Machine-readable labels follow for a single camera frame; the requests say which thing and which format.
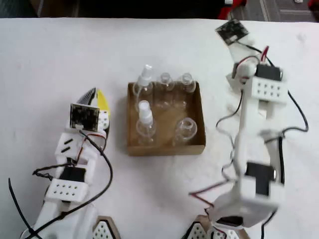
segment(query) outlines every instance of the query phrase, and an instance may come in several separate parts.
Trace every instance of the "white table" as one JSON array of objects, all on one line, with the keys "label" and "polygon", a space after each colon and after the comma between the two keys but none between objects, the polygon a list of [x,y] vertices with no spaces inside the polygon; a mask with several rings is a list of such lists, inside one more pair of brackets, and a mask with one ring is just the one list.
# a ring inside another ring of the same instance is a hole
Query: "white table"
[{"label": "white table", "polygon": [[[97,86],[111,108],[107,155],[114,181],[94,204],[112,216],[123,239],[178,239],[206,206],[187,195],[222,178],[230,143],[215,123],[238,104],[225,75],[228,49],[215,33],[219,20],[0,19],[0,238],[17,238],[25,228],[8,192],[11,177],[20,206],[33,224],[48,180],[32,176],[55,164],[54,151],[69,106]],[[319,215],[319,25],[245,22],[256,46],[270,45],[269,57],[285,69],[289,88],[302,106],[310,132],[290,132],[284,142],[286,203],[266,227],[272,239],[318,238]],[[176,78],[192,73],[201,85],[207,146],[202,155],[129,157],[126,154],[127,82],[144,64]],[[303,126],[293,103],[287,125]],[[233,135],[239,118],[223,123]],[[108,178],[99,161],[93,193]],[[214,200],[226,189],[206,195]],[[248,229],[260,237],[260,226]]]}]

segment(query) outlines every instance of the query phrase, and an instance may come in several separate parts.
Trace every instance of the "black wire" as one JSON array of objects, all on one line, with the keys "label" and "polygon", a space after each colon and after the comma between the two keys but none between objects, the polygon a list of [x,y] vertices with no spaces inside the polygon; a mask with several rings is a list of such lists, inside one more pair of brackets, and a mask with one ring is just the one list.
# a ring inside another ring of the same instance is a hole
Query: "black wire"
[{"label": "black wire", "polygon": [[241,90],[240,92],[241,92],[241,96],[240,96],[240,100],[239,100],[239,104],[238,104],[237,109],[235,110],[234,113],[232,113],[232,114],[230,114],[230,115],[228,115],[228,116],[224,116],[224,117],[220,118],[220,119],[217,121],[217,123],[216,123],[216,126],[215,126],[216,128],[218,127],[218,124],[219,124],[220,122],[222,122],[222,121],[225,120],[225,119],[231,118],[231,117],[233,117],[235,114],[237,114],[237,112],[239,111],[239,108],[240,108],[242,99],[243,99],[243,90]]},{"label": "black wire", "polygon": [[64,213],[61,213],[60,216],[48,221],[47,223],[45,223],[44,225],[40,226],[38,229],[36,229],[30,236],[26,237],[25,239],[30,239],[32,238],[35,233],[39,233],[40,231],[42,231],[43,229],[45,229],[46,227],[48,227],[49,225],[51,225],[52,223],[56,222],[57,220],[61,220],[63,218],[65,218],[67,215],[85,207],[86,205],[92,203],[94,200],[98,199],[102,194],[105,193],[106,190],[108,190],[108,188],[111,186],[111,183],[112,183],[112,180],[113,180],[113,169],[112,169],[112,166],[111,166],[111,163],[110,161],[108,160],[107,156],[105,155],[105,153],[103,152],[103,150],[89,137],[87,136],[83,131],[79,131],[83,136],[85,136],[85,138],[87,140],[89,140],[89,142],[101,153],[101,155],[104,157],[106,163],[108,164],[109,168],[110,168],[110,179],[109,179],[109,182],[108,184],[106,185],[106,187],[100,192],[98,193],[97,195],[95,195],[93,198],[91,198],[90,200],[86,201],[85,203],[81,204],[80,206],[68,211],[68,212],[64,212]]},{"label": "black wire", "polygon": [[72,165],[74,165],[74,164],[72,162],[70,162],[70,163],[57,164],[57,165],[52,165],[52,166],[43,167],[43,168],[37,168],[36,170],[34,170],[32,175],[36,175],[36,176],[42,177],[42,178],[48,178],[50,181],[52,181],[52,179],[53,179],[52,175],[50,175],[49,173],[42,174],[42,173],[39,173],[39,171],[49,170],[49,169],[58,168],[58,167],[72,166]]},{"label": "black wire", "polygon": [[280,182],[285,184],[285,164],[283,156],[283,137],[278,138],[278,150],[279,150],[279,160],[280,160]]},{"label": "black wire", "polygon": [[270,222],[270,220],[274,217],[277,211],[273,211],[270,215],[270,217],[261,225],[261,239],[264,239],[265,237],[265,226]]},{"label": "black wire", "polygon": [[283,135],[285,136],[285,133],[287,131],[290,131],[290,130],[299,130],[299,131],[302,131],[302,132],[308,132],[309,131],[309,125],[308,125],[308,120],[304,114],[304,112],[302,111],[302,109],[300,108],[300,106],[298,105],[297,101],[294,99],[294,97],[291,95],[291,93],[288,91],[288,95],[290,97],[290,99],[294,102],[295,106],[298,108],[298,111],[300,112],[304,122],[305,122],[305,129],[303,128],[299,128],[299,127],[296,127],[296,126],[293,126],[293,127],[288,127],[286,129],[283,130]]},{"label": "black wire", "polygon": [[238,107],[237,107],[237,109],[235,110],[235,112],[232,113],[232,114],[230,114],[230,115],[228,115],[228,116],[224,116],[224,117],[220,118],[220,119],[217,121],[216,126],[215,126],[218,130],[222,131],[222,133],[226,134],[226,135],[230,138],[230,142],[231,142],[231,145],[232,145],[233,149],[235,148],[235,144],[234,144],[233,137],[232,137],[231,134],[228,133],[227,131],[218,128],[218,125],[219,125],[219,123],[222,122],[223,120],[228,119],[228,118],[231,118],[231,117],[233,117],[235,114],[237,114],[237,112],[239,111],[239,108],[240,108],[242,99],[243,99],[243,90],[241,90],[240,92],[241,92],[241,96],[240,96],[240,100],[239,100]]},{"label": "black wire", "polygon": [[20,208],[20,206],[19,206],[19,204],[18,204],[18,201],[16,200],[14,191],[13,191],[12,186],[11,186],[11,180],[10,180],[10,178],[8,178],[8,184],[9,184],[9,191],[10,191],[10,193],[11,193],[11,196],[12,196],[12,199],[13,199],[13,201],[14,201],[15,207],[16,207],[16,209],[18,210],[18,213],[20,214],[20,216],[21,216],[21,218],[22,218],[24,224],[25,224],[26,227],[29,229],[29,233],[30,233],[30,234],[34,234],[34,235],[35,235],[37,238],[39,238],[39,239],[42,239],[42,237],[40,237],[37,233],[34,232],[34,230],[32,229],[32,227],[30,226],[30,224],[29,224],[29,223],[27,222],[27,220],[25,219],[25,217],[24,217],[24,215],[23,215],[23,213],[22,213],[22,211],[21,211],[21,208]]},{"label": "black wire", "polygon": [[288,95],[290,97],[290,99],[294,102],[295,106],[297,107],[299,113],[301,114],[303,120],[304,120],[304,123],[305,123],[305,128],[300,128],[300,127],[297,127],[297,126],[291,126],[291,127],[287,127],[285,129],[282,130],[282,135],[279,136],[279,137],[275,137],[275,138],[271,138],[271,139],[268,139],[265,141],[265,143],[269,143],[271,141],[274,141],[274,140],[277,140],[279,139],[280,137],[283,137],[285,138],[285,133],[290,131],[290,130],[298,130],[298,131],[301,131],[301,132],[308,132],[309,131],[309,124],[308,124],[308,120],[303,112],[303,110],[301,109],[301,107],[298,105],[297,101],[294,99],[294,97],[292,96],[292,94],[290,93],[290,91],[288,91]]}]

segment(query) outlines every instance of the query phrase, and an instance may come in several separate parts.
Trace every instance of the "open cardboard tray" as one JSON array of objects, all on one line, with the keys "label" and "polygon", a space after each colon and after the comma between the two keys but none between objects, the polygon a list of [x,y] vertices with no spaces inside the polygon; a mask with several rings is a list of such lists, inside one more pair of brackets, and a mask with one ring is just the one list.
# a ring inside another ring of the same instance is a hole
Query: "open cardboard tray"
[{"label": "open cardboard tray", "polygon": [[[151,106],[153,117],[156,121],[155,143],[152,146],[142,146],[138,143],[136,122],[139,114],[135,109],[135,96],[133,95],[133,83],[128,84],[127,101],[127,147],[131,156],[160,156],[160,155],[188,155],[201,154],[206,146],[205,125],[201,106],[199,83],[192,97],[187,100],[186,109],[178,109],[173,106],[167,110]],[[197,124],[197,134],[186,145],[172,145],[175,127],[179,120],[190,117]]]}]

